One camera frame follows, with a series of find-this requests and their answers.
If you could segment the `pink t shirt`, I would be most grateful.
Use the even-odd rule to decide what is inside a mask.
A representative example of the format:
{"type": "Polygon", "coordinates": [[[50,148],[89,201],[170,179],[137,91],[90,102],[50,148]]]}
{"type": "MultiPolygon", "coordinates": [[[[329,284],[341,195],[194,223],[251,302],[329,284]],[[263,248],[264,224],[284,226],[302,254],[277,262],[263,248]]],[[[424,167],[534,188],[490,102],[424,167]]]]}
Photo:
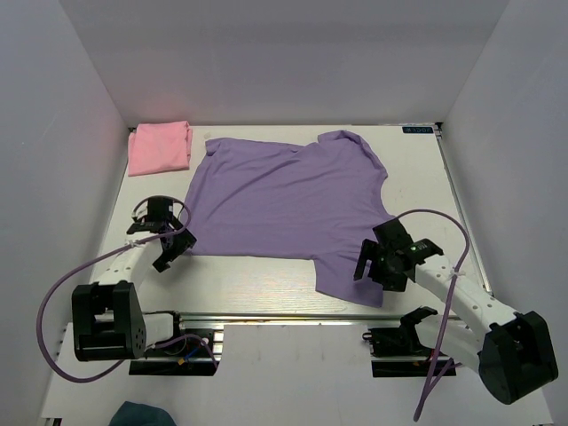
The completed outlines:
{"type": "Polygon", "coordinates": [[[187,121],[141,123],[128,138],[128,176],[188,170],[192,140],[187,121]]]}

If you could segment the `purple t shirt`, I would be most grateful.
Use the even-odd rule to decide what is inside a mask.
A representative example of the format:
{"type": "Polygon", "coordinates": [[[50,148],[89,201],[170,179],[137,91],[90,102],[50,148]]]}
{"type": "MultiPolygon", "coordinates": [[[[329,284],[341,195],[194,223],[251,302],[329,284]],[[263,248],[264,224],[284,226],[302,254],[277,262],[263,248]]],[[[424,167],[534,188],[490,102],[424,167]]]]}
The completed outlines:
{"type": "Polygon", "coordinates": [[[391,219],[388,172],[365,139],[337,130],[306,146],[216,138],[205,147],[185,197],[193,255],[311,260],[318,292],[382,306],[381,285],[353,278],[363,240],[391,219]]]}

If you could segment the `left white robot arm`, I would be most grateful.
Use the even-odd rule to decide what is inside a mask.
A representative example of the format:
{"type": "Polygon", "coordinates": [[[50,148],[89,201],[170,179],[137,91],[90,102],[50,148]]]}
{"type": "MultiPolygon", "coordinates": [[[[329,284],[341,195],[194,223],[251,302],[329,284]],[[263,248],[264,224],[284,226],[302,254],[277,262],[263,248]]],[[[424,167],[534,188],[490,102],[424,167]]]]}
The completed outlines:
{"type": "Polygon", "coordinates": [[[162,273],[192,249],[196,238],[174,213],[171,197],[144,200],[146,212],[133,214],[124,251],[107,269],[72,294],[75,356],[80,361],[139,359],[159,344],[167,353],[180,353],[187,332],[175,312],[144,312],[138,290],[147,274],[162,273]]]}

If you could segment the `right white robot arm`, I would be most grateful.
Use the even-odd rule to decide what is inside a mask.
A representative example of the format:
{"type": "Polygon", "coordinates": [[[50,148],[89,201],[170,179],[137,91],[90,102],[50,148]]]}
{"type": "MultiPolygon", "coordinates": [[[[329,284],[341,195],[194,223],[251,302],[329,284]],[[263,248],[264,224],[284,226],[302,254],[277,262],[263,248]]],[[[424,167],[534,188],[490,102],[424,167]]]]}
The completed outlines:
{"type": "Polygon", "coordinates": [[[432,362],[430,381],[464,366],[478,373],[489,393],[510,405],[555,381],[558,367],[547,322],[498,301],[460,274],[443,249],[429,239],[414,240],[398,219],[364,240],[354,277],[368,277],[387,291],[402,292],[408,282],[444,303],[443,312],[418,307],[397,327],[363,334],[379,359],[424,357],[432,362]]]}

